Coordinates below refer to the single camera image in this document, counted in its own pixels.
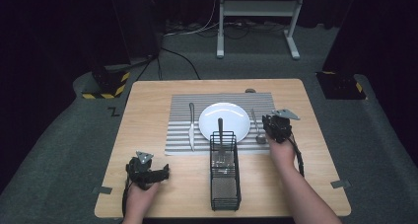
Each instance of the cutlery holder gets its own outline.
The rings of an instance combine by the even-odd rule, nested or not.
[[[210,182],[212,210],[240,208],[237,137],[232,131],[223,131],[222,136],[215,131],[210,137]]]

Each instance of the spoon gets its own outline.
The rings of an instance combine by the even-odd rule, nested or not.
[[[264,144],[267,142],[267,140],[265,139],[264,134],[260,134],[260,130],[258,129],[258,124],[257,124],[257,118],[255,117],[255,113],[254,113],[254,109],[251,109],[251,115],[252,115],[252,120],[254,120],[254,123],[255,123],[255,129],[257,129],[257,135],[255,136],[255,141],[257,141],[258,144]]]

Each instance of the table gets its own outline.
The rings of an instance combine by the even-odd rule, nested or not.
[[[129,100],[105,172],[95,214],[121,217],[126,180],[125,164],[135,151],[154,154],[153,170],[170,164],[171,175],[162,182],[148,217],[278,217],[290,216],[280,180],[266,154],[240,155],[241,192],[238,211],[213,211],[210,205],[209,156],[166,156],[165,143],[172,95],[243,93],[246,89],[271,93],[276,109],[287,108],[301,120],[292,120],[303,154],[308,183],[339,216],[350,214],[344,189],[320,131],[313,108],[299,79],[143,81],[132,85]]]

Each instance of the white plate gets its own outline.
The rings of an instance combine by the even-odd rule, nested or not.
[[[203,110],[199,118],[199,129],[206,139],[214,131],[219,131],[218,118],[223,120],[223,130],[233,131],[237,142],[243,140],[249,132],[248,114],[239,106],[230,103],[218,103]]]

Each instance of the gray carpet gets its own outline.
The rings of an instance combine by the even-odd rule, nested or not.
[[[242,32],[227,30],[239,36]],[[216,58],[216,38],[166,37],[163,47],[190,59],[202,79],[299,78],[307,89],[323,136],[342,180],[352,213],[344,223],[416,223],[418,171],[396,137],[367,78],[357,75],[368,99],[327,100],[315,78],[337,29],[297,28],[301,59],[291,58],[281,32],[227,38],[224,59]],[[191,66],[162,51],[164,80],[196,79]],[[44,132],[0,196],[0,223],[118,223],[94,214],[125,102],[144,66],[130,70],[122,96],[84,100],[89,75],[74,82],[79,96]],[[139,80],[159,80],[153,61]],[[214,223],[219,219],[148,219],[146,223]],[[280,223],[289,219],[233,219],[231,223]]]

